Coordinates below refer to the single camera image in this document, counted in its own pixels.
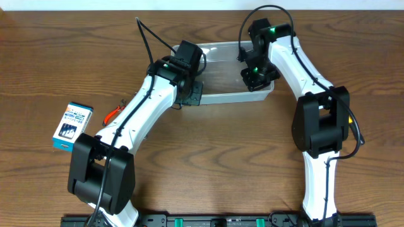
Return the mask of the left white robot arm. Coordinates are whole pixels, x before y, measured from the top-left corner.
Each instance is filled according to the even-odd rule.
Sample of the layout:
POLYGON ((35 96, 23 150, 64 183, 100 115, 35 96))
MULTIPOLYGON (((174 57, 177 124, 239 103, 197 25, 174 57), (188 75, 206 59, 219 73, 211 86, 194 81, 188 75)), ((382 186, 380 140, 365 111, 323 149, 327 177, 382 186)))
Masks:
POLYGON ((141 89, 121 114, 95 136, 82 133, 73 144, 68 191, 94 208, 79 226, 135 226, 131 202, 134 157, 158 118, 174 104, 199 105, 201 56, 176 53, 157 60, 141 89))

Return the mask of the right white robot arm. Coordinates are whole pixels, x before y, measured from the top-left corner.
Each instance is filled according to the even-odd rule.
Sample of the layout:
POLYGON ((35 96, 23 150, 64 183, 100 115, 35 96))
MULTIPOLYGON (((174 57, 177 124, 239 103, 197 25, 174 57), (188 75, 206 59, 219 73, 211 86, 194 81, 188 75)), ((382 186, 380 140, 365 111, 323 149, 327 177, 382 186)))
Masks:
POLYGON ((273 26, 266 19, 254 20, 248 28, 252 49, 239 47, 238 60, 249 91, 258 91, 283 77, 296 100, 292 137, 302 152, 306 189, 302 217, 309 225, 329 225, 337 210, 334 200, 336 163, 348 137, 350 102, 347 89, 335 87, 313 66, 302 51, 289 24, 273 26))

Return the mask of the clear plastic container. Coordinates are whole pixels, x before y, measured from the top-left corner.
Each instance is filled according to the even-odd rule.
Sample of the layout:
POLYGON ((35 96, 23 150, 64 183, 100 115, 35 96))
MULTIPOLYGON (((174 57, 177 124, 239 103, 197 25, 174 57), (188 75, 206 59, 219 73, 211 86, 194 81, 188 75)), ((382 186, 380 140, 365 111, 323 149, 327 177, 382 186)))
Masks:
POLYGON ((202 74, 197 76, 191 93, 176 98, 182 105, 211 105, 263 101, 275 88, 275 83, 250 92, 242 80, 241 71, 247 67, 239 62, 238 42, 198 44, 205 56, 200 59, 202 74))

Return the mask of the red handled pliers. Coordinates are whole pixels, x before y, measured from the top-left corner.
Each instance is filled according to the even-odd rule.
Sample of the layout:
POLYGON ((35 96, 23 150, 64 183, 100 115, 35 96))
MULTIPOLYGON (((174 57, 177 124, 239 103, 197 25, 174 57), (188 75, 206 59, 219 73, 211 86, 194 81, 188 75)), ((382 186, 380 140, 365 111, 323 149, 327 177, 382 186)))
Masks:
POLYGON ((109 123, 109 120, 115 116, 116 114, 118 114, 119 112, 122 112, 124 109, 126 108, 126 100, 122 99, 120 104, 118 104, 118 106, 113 109, 111 112, 109 112, 103 119, 102 125, 104 127, 106 127, 109 123))

